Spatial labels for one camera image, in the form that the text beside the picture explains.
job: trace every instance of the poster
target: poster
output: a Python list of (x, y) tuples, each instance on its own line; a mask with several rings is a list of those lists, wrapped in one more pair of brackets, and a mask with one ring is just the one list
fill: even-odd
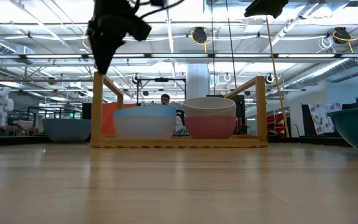
[(322, 135), (324, 133), (333, 133), (335, 132), (335, 127), (331, 118), (327, 116), (330, 112), (335, 112), (342, 110), (342, 104), (340, 103), (331, 103), (331, 104), (315, 104), (309, 105), (311, 119), (314, 123), (314, 128), (317, 135)]

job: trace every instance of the pink bowl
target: pink bowl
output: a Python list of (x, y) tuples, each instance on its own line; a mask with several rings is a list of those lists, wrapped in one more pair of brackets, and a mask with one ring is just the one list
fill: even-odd
[(185, 117), (186, 130), (193, 139), (229, 139), (236, 128), (233, 116)]

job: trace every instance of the yellow pole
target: yellow pole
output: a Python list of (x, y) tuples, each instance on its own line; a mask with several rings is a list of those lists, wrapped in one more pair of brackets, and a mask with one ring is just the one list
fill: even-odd
[(267, 32), (268, 32), (268, 42), (270, 44), (270, 54), (272, 55), (274, 79), (276, 80), (277, 93), (278, 93), (278, 96), (280, 97), (281, 111), (283, 112), (283, 117), (284, 117), (285, 133), (287, 134), (287, 138), (289, 138), (290, 133), (288, 133), (287, 116), (285, 115), (283, 97), (282, 97), (281, 91), (280, 91), (280, 83), (279, 83), (278, 78), (277, 78), (276, 64), (274, 62), (272, 38), (270, 37), (269, 19), (268, 19), (267, 16), (266, 16), (266, 24), (267, 24)]

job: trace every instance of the gray bowl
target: gray bowl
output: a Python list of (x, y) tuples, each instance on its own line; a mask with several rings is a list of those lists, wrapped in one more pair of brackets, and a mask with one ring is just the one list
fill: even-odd
[(43, 119), (42, 124), (53, 142), (82, 142), (91, 134), (90, 119)]

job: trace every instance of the wooden floor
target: wooden floor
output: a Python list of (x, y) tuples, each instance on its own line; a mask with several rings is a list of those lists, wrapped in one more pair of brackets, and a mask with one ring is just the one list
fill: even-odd
[(358, 151), (0, 147), (0, 223), (358, 224)]

